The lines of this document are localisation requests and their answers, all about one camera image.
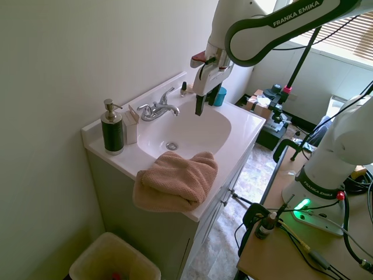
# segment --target sink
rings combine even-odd
[[[195,106],[195,101],[186,102],[179,106],[179,116],[167,112],[153,121],[141,130],[139,147],[154,158],[166,151],[174,151],[187,159],[203,151],[215,155],[228,139],[231,123],[207,104],[199,117],[195,114]]]
[[[123,188],[132,188],[137,173],[147,170],[161,154],[169,151],[167,144],[169,148],[177,147],[175,153],[186,159],[202,151],[214,154],[219,171],[210,193],[202,205],[184,213],[198,222],[222,186],[232,179],[239,166],[244,165],[265,119],[228,102],[224,102],[221,107],[205,103],[203,113],[198,117],[195,114],[195,94],[180,96],[181,85],[186,78],[187,73],[183,72],[124,104],[123,109],[116,110],[123,115],[129,105],[138,108],[144,104],[152,104],[160,100],[170,88],[175,88],[175,91],[168,95],[168,104],[180,109],[177,117],[166,112],[154,121],[143,121],[140,118],[137,143],[125,145],[120,155],[113,156],[105,152],[101,120],[82,128],[82,137],[92,159],[94,156],[103,159],[132,180],[123,182]]]

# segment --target wooden table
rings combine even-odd
[[[264,202],[267,208],[279,208],[282,205],[282,189],[294,180],[294,174],[307,161],[300,153],[292,162],[290,158],[293,153],[292,148],[285,150],[276,166],[261,202]],[[366,199],[366,194],[349,196],[349,232],[369,253],[373,253],[373,229]],[[297,222],[291,213],[284,213],[281,217],[303,241],[322,254],[328,262],[351,280],[373,279],[373,275],[360,268],[349,254],[342,237]],[[265,240],[256,238],[254,231],[255,228],[237,264],[239,272],[235,279],[245,279],[246,275],[255,280],[331,279],[307,266],[288,235],[281,229],[275,229]],[[350,244],[360,258],[369,260],[369,256],[365,255],[352,241]]]

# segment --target soap dispenser pump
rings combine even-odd
[[[115,107],[123,108],[115,105],[111,99],[106,99],[104,104],[107,111],[101,116],[101,127],[103,130],[105,151],[109,155],[116,156],[123,151],[124,136],[122,115],[116,113],[114,110]]]

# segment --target white wall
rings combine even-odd
[[[106,98],[124,104],[182,71],[192,82],[216,5],[2,1],[0,279],[62,279],[104,231],[79,130]],[[250,71],[235,68],[227,99]]]
[[[291,48],[283,44],[279,48]],[[274,83],[282,86],[289,81],[298,64],[303,50],[271,51],[254,67],[247,93],[257,89],[271,88]],[[294,84],[295,101],[284,103],[285,111],[318,124],[326,114],[331,95],[349,99],[371,82],[373,71],[354,66],[347,62],[324,56],[312,50],[304,62]]]

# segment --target towel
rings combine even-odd
[[[161,155],[149,170],[139,171],[133,189],[133,203],[152,212],[188,212],[209,194],[217,175],[217,163],[210,152],[183,159],[174,152]]]

